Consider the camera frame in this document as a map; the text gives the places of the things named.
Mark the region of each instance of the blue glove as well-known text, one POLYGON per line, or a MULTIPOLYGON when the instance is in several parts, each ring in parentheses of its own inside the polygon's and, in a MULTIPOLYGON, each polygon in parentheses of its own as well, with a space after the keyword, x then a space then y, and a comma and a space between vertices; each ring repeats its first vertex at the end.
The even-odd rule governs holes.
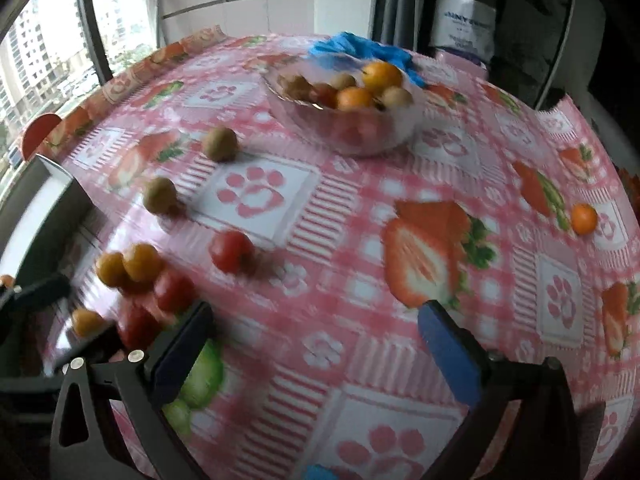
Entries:
POLYGON ((338 477, 321 465, 313 465, 306 470, 305 480, 338 480, 338 477))
POLYGON ((381 59, 397 66, 405 72, 412 83, 425 86, 424 79, 413 69, 411 54, 397 46, 381 45, 375 41, 361 38, 350 32, 341 32, 328 40, 316 41, 309 54, 348 54, 358 59, 381 59))

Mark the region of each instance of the orange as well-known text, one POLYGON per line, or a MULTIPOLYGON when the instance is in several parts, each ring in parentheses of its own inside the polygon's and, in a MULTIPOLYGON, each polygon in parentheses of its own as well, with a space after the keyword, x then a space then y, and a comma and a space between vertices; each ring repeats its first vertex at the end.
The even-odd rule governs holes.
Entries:
POLYGON ((386 61, 373 61, 362 69, 362 83, 373 95, 390 86, 402 86, 402 71, 386 61))
POLYGON ((127 281, 127 272, 122 263, 122 253, 104 253, 95 263, 95 275, 106 286, 115 288, 127 281))
POLYGON ((373 95, 366 88, 345 88, 338 92, 336 99, 338 110, 357 110, 373 106, 373 95))
POLYGON ((8 274, 3 274, 0 276, 0 285, 4 285, 6 288, 15 285, 15 278, 13 276, 9 276, 8 274))
POLYGON ((87 337, 104 326, 104 318, 93 310, 78 308, 71 315, 71 324, 78 337, 87 337))
POLYGON ((571 208, 571 227, 577 235, 591 234, 598 226, 598 213, 589 204, 576 204, 571 208))
POLYGON ((122 255, 129 277, 137 283, 153 282, 162 270, 162 257, 151 244, 133 244, 122 255))

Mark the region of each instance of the tablecloth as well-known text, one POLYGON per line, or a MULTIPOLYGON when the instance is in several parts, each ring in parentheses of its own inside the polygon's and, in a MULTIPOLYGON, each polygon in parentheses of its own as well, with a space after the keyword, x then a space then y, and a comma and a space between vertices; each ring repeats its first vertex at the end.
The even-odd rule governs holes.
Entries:
MULTIPOLYGON (((192 38, 165 52, 162 70, 149 65, 124 100, 94 100, 91 124, 63 125, 56 142, 50 137, 43 149, 96 206, 63 257, 70 300, 116 317, 118 293, 92 266, 102 251, 135 241, 189 269, 228 334, 222 389, 192 413, 184 438, 212 478, 299 479, 319 463, 343 479, 417 479, 466 413, 405 306, 427 291, 486 348, 521 362, 558 357, 578 410, 606 401, 593 478, 638 410, 640 362, 638 222, 598 139, 568 98, 536 113, 416 55, 429 86, 424 127, 408 145, 364 159, 319 150, 273 119, 258 85, 267 65, 305 53, 315 39, 220 36, 188 55, 192 38), (233 163, 201 154, 215 124, 241 139, 233 163), (74 134, 62 143, 64 132, 74 134), (142 207, 140 189, 153 175, 174 181, 185 216, 156 218, 142 207), (568 226, 577 202, 598 212, 593 235, 578 238, 568 226), (447 248, 437 222, 415 221, 425 207, 464 212, 447 248), (230 226, 260 249, 254 276, 228 276, 211 263, 209 241, 230 226), (421 248, 417 265, 444 282, 428 272, 416 274, 418 285, 398 277, 397 269, 411 271, 396 254, 407 241, 412 254, 421 248)), ((129 76, 116 84, 126 88, 129 76)), ((64 304, 38 323, 47 358, 68 347, 64 304)), ((117 409, 136 463, 149 472, 117 409)), ((499 453, 514 409, 481 469, 499 453)))

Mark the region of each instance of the glass bowl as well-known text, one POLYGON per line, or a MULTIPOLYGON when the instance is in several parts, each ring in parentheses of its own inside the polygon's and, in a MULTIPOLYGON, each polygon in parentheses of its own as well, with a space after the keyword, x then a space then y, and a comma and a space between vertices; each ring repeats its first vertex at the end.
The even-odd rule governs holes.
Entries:
POLYGON ((406 75, 403 86, 413 95, 414 104, 384 111, 321 108, 280 94, 281 76, 302 75, 314 84, 328 82, 338 72, 348 72, 356 78, 358 86, 362 86, 362 68, 369 62, 346 54, 324 54, 297 57, 284 66, 270 67, 262 75, 261 84, 271 113, 286 129, 341 155, 371 156, 407 142, 422 121, 423 110, 418 103, 423 97, 422 89, 412 84, 406 75))

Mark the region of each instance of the silver bolt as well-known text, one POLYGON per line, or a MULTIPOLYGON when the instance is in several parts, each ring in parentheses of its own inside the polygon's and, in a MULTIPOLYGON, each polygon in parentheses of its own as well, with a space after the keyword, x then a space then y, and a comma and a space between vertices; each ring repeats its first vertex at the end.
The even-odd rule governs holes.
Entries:
POLYGON ((83 364, 84 359, 82 359, 81 357, 76 357, 73 361, 71 361, 71 369, 78 370, 78 368, 82 368, 83 364))
POLYGON ((142 350, 134 350, 129 354, 129 357, 128 357, 130 363, 139 363, 144 358, 145 358, 145 353, 142 350))
POLYGON ((562 363, 557 357, 547 357, 546 365, 552 370, 559 370, 560 368, 562 368, 562 363))
POLYGON ((504 354, 496 349, 487 350, 486 355, 489 358, 489 361, 498 362, 505 360, 504 354))

